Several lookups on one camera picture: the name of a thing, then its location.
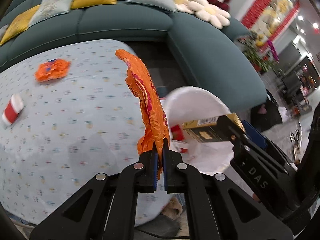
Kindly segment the black gold box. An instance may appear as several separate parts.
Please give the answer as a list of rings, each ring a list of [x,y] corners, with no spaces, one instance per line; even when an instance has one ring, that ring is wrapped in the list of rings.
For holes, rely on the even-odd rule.
[[[183,123],[183,130],[198,142],[235,141],[246,133],[235,114],[226,114]]]

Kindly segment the floral light blue tablecloth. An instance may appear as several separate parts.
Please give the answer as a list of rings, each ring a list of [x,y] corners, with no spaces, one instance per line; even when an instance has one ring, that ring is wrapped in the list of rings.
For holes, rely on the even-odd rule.
[[[131,51],[116,40],[75,43],[1,73],[1,108],[16,93],[24,102],[1,126],[1,204],[13,215],[39,224],[96,174],[138,161],[145,126],[118,49]],[[38,82],[39,65],[53,59],[71,61],[68,74]]]

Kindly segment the teal sectional sofa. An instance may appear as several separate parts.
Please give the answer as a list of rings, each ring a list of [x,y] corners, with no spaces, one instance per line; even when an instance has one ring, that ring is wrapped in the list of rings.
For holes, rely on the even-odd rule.
[[[236,46],[248,34],[236,18],[217,29],[183,12],[167,12],[147,5],[117,0],[71,10],[29,27],[1,46],[1,70],[57,47],[109,38],[142,42],[140,55],[157,59],[172,55],[187,83],[219,97],[231,111],[243,111],[266,101],[260,76]]]

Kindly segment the potted flower plant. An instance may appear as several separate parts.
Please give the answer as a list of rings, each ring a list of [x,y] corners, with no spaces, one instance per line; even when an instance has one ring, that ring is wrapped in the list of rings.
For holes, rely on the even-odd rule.
[[[279,63],[279,57],[270,40],[263,42],[263,35],[250,31],[234,40],[256,72],[265,73]]]

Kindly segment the orange snack wrapper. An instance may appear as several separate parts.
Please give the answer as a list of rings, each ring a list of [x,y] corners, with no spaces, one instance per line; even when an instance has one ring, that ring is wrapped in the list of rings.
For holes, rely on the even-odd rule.
[[[163,169],[162,151],[164,140],[169,139],[167,116],[151,75],[143,61],[123,49],[116,51],[116,57],[127,65],[125,82],[132,94],[140,100],[145,132],[137,142],[138,154],[150,151],[153,147],[156,148],[158,153],[157,178],[160,178]]]

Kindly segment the red white paper cup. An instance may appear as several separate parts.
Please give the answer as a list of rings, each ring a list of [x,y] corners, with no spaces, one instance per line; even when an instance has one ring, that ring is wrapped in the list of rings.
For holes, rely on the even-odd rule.
[[[23,108],[24,103],[20,94],[13,94],[2,113],[2,121],[5,126],[11,126],[16,121]]]

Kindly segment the white lined trash bin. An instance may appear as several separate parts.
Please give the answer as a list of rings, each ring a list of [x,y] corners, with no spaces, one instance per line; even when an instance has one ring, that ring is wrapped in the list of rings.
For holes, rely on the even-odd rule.
[[[229,108],[215,95],[199,87],[181,87],[164,100],[170,132],[170,149],[179,151],[185,163],[213,176],[224,173],[236,176],[230,161],[234,156],[232,143],[218,129],[218,117],[230,114]]]

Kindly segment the white daisy pillow front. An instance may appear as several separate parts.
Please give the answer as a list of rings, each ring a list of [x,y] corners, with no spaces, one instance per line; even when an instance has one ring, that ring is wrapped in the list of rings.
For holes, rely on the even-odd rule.
[[[230,25],[231,15],[215,5],[200,6],[195,10],[195,16],[204,22],[210,23],[217,29]]]

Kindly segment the red small packet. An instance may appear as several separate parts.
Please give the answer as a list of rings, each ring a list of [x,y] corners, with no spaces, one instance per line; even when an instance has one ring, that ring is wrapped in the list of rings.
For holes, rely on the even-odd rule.
[[[176,141],[184,141],[185,137],[183,135],[183,129],[181,129],[180,125],[175,125],[170,128],[172,134],[172,140]]]

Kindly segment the grey embroidered cushion left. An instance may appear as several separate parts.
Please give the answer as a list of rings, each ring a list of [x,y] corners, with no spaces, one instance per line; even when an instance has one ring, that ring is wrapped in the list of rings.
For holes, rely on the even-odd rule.
[[[38,10],[30,19],[28,27],[54,16],[69,13],[72,2],[73,0],[42,0]]]

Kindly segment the yellow embroidered cushion left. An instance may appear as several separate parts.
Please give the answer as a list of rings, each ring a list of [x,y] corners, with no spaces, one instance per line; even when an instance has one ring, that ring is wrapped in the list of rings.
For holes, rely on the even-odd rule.
[[[14,18],[1,39],[1,46],[29,28],[31,18],[39,7],[40,5],[34,6]]]

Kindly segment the orange blue snack bag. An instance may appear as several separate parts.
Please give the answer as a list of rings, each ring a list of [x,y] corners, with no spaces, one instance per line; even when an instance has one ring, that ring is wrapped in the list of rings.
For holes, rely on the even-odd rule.
[[[64,59],[53,59],[39,65],[35,72],[35,79],[38,82],[60,79],[65,77],[70,69],[71,61]]]

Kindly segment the red festive wall decoration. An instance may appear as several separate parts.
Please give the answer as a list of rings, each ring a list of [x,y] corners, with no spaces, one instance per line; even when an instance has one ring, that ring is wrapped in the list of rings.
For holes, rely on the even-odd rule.
[[[263,52],[282,36],[299,10],[299,0],[254,0],[241,23],[257,34],[255,45]]]

